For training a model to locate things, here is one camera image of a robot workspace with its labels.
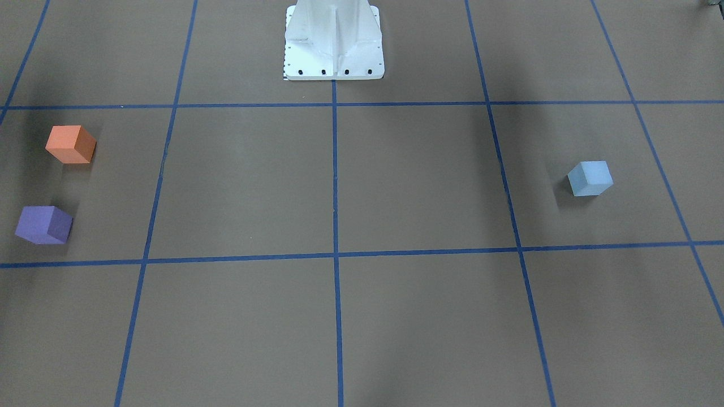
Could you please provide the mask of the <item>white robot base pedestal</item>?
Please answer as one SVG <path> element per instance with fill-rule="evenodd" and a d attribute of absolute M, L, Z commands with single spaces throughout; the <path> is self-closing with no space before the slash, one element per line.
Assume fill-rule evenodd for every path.
<path fill-rule="evenodd" d="M 367 1 L 297 1 L 285 16 L 284 80 L 378 80 L 385 75 L 378 7 Z"/>

